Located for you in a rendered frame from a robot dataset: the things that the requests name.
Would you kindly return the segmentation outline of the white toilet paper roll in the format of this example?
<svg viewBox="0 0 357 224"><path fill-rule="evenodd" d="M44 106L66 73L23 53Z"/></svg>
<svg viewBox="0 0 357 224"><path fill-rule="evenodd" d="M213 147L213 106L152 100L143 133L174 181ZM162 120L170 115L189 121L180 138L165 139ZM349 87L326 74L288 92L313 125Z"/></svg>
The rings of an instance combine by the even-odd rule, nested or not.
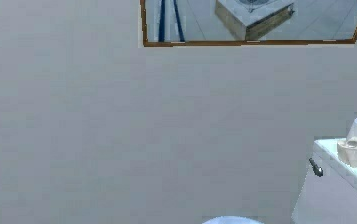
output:
<svg viewBox="0 0 357 224"><path fill-rule="evenodd" d="M339 159L352 168L357 168L357 137L337 142Z"/></svg>

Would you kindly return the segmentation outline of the wooden framed wall picture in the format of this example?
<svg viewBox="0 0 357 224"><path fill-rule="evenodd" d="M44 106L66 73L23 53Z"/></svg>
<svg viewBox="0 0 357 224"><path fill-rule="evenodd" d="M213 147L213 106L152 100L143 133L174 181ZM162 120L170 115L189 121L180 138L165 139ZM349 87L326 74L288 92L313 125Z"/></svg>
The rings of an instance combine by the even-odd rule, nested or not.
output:
<svg viewBox="0 0 357 224"><path fill-rule="evenodd" d="M357 41L357 0L139 0L145 47Z"/></svg>

